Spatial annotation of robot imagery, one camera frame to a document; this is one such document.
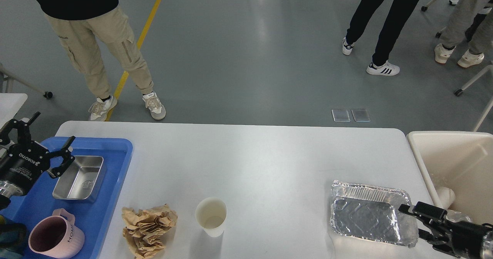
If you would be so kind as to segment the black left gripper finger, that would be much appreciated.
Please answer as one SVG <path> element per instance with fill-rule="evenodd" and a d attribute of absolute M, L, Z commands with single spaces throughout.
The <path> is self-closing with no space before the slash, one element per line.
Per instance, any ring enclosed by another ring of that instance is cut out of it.
<path fill-rule="evenodd" d="M 55 157 L 62 157 L 63 159 L 62 163 L 58 167 L 48 169 L 48 175 L 52 179 L 60 178 L 65 173 L 65 171 L 67 171 L 69 166 L 75 161 L 75 157 L 72 155 L 72 152 L 70 150 L 70 147 L 75 139 L 75 136 L 71 136 L 68 138 L 68 140 L 65 142 L 64 146 L 60 150 L 48 152 L 48 159 L 52 159 Z"/>
<path fill-rule="evenodd" d="M 24 120 L 11 119 L 2 126 L 0 131 L 0 144 L 6 147 L 11 143 L 9 133 L 12 130 L 17 131 L 17 144 L 20 144 L 25 149 L 30 149 L 32 146 L 32 138 L 30 134 L 30 125 L 39 117 L 41 113 L 35 112 L 30 119 Z"/>

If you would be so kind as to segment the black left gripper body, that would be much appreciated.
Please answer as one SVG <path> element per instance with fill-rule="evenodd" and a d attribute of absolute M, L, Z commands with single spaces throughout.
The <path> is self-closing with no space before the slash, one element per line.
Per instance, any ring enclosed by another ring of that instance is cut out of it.
<path fill-rule="evenodd" d="M 49 168 L 42 157 L 48 153 L 46 147 L 34 144 L 28 149 L 13 145 L 1 160 L 2 196 L 25 196 L 39 177 Z"/>

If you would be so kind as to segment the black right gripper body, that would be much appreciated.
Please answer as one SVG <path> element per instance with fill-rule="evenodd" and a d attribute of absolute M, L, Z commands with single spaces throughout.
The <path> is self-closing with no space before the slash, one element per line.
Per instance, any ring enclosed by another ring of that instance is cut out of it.
<path fill-rule="evenodd" d="M 453 222 L 451 245 L 456 257 L 466 259 L 493 258 L 492 224 Z"/>

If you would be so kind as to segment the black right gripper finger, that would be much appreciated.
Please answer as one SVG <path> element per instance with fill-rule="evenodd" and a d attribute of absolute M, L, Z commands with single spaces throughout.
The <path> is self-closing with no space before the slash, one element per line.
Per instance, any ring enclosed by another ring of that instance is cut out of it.
<path fill-rule="evenodd" d="M 423 202 L 416 205 L 401 204 L 399 212 L 415 217 L 429 229 L 456 229 L 458 226 L 454 222 L 446 219 L 448 211 Z"/>
<path fill-rule="evenodd" d="M 419 238 L 431 244 L 433 249 L 439 252 L 454 252 L 452 245 L 453 233 L 453 229 L 439 229 L 431 232 L 418 229 Z"/>

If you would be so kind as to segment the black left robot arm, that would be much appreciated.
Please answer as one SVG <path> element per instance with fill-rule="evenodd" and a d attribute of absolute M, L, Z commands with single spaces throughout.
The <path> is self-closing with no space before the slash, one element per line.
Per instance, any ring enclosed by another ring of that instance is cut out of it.
<path fill-rule="evenodd" d="M 55 151 L 32 140 L 30 126 L 39 115 L 36 112 L 28 120 L 11 119 L 1 128 L 1 148 L 6 149 L 0 163 L 1 209 L 10 205 L 12 196 L 26 196 L 43 173 L 60 178 L 75 161 L 71 148 L 75 136 Z"/>

